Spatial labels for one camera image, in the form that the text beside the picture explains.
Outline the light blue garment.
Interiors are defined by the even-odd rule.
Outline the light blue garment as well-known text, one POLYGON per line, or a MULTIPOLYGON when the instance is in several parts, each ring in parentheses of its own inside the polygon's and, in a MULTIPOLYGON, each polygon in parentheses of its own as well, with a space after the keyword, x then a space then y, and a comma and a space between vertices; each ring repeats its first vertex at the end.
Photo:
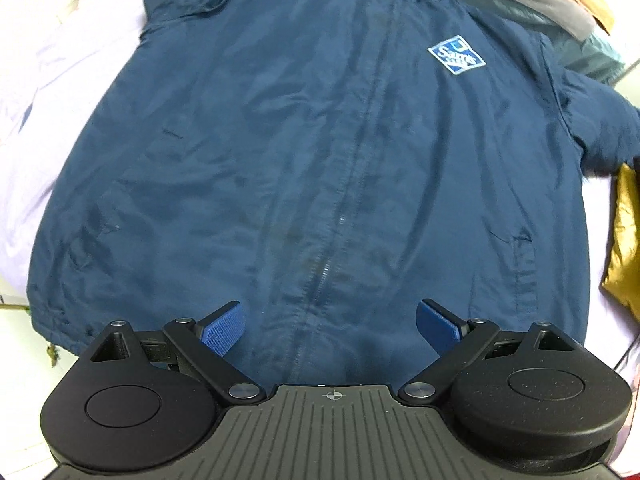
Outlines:
POLYGON ((625 73, 626 66, 622 56, 601 34, 590 32, 585 39, 576 39, 551 18, 514 0, 461 1, 546 35, 559 61, 574 72, 609 86, 615 84, 625 73))

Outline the purple floral bed sheet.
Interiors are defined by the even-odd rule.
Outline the purple floral bed sheet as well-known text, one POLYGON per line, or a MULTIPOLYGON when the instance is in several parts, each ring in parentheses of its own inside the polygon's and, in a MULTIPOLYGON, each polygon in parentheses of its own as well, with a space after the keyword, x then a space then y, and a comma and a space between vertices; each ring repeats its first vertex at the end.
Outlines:
POLYGON ((23 307, 32 245, 79 133, 139 42, 142 0, 1 0, 1 302, 23 307))

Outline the mustard yellow garment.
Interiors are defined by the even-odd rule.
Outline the mustard yellow garment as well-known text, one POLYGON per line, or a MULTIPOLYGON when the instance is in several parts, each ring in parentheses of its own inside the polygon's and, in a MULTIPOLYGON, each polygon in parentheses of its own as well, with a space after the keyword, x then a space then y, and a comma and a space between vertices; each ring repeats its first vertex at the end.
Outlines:
POLYGON ((639 173, 627 164, 616 179, 613 238, 601 287, 639 321, 639 173))

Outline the navy blue padded jacket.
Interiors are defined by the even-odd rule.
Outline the navy blue padded jacket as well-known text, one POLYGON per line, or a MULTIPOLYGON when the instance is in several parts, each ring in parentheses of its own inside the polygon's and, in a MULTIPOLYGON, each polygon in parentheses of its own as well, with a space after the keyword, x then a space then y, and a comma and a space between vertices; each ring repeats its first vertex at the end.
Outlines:
POLYGON ((44 338, 236 300, 229 360, 270 387, 403 384, 424 298, 585 337, 582 178, 638 154, 639 112, 546 37, 459 0, 143 1, 36 236, 44 338))

